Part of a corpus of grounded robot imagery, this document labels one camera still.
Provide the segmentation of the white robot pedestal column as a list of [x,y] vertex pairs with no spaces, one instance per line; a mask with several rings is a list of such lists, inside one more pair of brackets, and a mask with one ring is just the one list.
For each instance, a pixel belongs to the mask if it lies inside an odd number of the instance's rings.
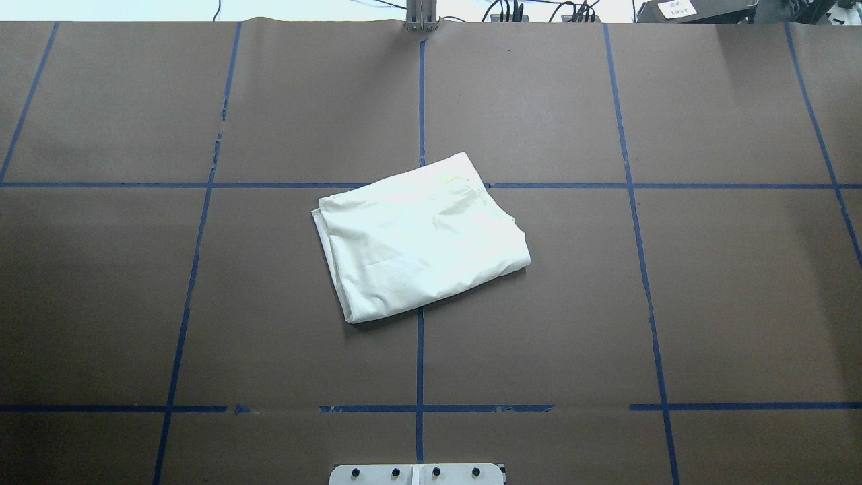
[[329,484],[506,484],[504,464],[395,463],[337,465]]

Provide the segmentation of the black box with white label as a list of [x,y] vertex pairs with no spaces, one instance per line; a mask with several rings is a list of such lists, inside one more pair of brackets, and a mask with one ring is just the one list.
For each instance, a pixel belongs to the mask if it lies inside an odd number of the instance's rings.
[[635,16],[637,24],[744,24],[758,1],[646,1]]

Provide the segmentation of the aluminium frame post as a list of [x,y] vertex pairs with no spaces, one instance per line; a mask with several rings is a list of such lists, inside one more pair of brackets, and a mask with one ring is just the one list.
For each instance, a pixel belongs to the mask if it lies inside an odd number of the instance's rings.
[[405,1],[404,28],[409,32],[431,32],[439,27],[437,0]]

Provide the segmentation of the cream long sleeve cat shirt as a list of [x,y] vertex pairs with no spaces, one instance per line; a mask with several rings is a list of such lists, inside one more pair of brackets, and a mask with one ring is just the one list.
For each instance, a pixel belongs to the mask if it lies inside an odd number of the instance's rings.
[[468,154],[321,197],[311,212],[345,322],[391,317],[531,263]]

